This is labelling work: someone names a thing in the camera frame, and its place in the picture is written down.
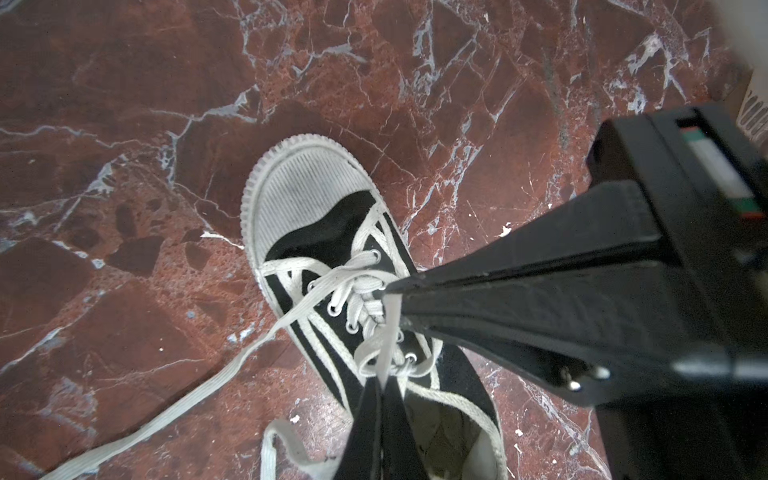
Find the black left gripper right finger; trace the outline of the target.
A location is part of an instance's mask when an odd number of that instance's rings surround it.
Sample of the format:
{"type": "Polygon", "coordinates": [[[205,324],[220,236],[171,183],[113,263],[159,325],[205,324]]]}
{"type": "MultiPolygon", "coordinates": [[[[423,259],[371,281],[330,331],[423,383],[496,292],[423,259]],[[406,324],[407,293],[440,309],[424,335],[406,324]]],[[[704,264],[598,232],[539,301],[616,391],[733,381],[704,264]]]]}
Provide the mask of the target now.
{"type": "Polygon", "coordinates": [[[382,478],[429,478],[408,420],[398,381],[389,377],[382,395],[382,478]]]}

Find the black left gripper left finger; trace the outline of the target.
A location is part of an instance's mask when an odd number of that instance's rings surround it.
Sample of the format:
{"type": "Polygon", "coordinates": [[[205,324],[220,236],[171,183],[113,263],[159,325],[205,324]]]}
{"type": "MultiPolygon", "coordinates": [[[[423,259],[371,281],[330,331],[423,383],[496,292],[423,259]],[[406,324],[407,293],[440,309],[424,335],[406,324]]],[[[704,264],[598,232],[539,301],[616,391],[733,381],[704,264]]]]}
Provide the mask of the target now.
{"type": "Polygon", "coordinates": [[[379,380],[369,378],[334,480],[379,480],[382,463],[383,395],[379,380]]]}

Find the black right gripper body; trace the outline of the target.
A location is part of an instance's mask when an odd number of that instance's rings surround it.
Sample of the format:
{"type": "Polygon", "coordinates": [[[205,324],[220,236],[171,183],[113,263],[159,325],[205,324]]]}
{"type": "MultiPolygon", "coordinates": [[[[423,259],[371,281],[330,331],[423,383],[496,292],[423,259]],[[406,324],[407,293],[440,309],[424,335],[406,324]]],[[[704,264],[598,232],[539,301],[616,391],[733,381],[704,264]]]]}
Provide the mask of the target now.
{"type": "Polygon", "coordinates": [[[706,104],[605,121],[587,166],[594,185],[639,186],[678,307],[658,328],[669,384],[598,409],[611,469],[621,479],[765,478],[766,161],[706,104]]]}

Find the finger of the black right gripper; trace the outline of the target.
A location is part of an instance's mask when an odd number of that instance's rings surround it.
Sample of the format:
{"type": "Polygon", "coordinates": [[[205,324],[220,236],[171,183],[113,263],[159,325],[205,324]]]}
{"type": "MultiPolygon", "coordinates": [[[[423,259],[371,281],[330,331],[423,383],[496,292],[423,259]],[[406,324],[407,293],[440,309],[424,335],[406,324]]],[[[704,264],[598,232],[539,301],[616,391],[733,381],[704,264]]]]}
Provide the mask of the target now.
{"type": "Polygon", "coordinates": [[[662,232],[638,183],[611,181],[450,263],[391,283],[388,294],[470,285],[628,261],[662,232]]]}
{"type": "Polygon", "coordinates": [[[734,361],[684,273],[632,263],[458,285],[402,280],[403,322],[579,406],[714,396],[734,361]]]}

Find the black white canvas sneaker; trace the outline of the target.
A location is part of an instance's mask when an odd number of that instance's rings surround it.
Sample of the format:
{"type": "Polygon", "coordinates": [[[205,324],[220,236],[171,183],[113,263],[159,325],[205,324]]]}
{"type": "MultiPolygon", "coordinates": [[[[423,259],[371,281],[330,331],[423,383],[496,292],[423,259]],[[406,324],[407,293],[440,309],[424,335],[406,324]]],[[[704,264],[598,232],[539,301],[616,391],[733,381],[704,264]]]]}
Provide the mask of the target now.
{"type": "MultiPolygon", "coordinates": [[[[278,327],[354,413],[376,374],[385,288],[416,271],[377,187],[337,142],[296,135],[255,164],[241,230],[278,327]]],[[[497,409],[459,347],[402,331],[390,372],[431,478],[507,477],[497,409]]]]}

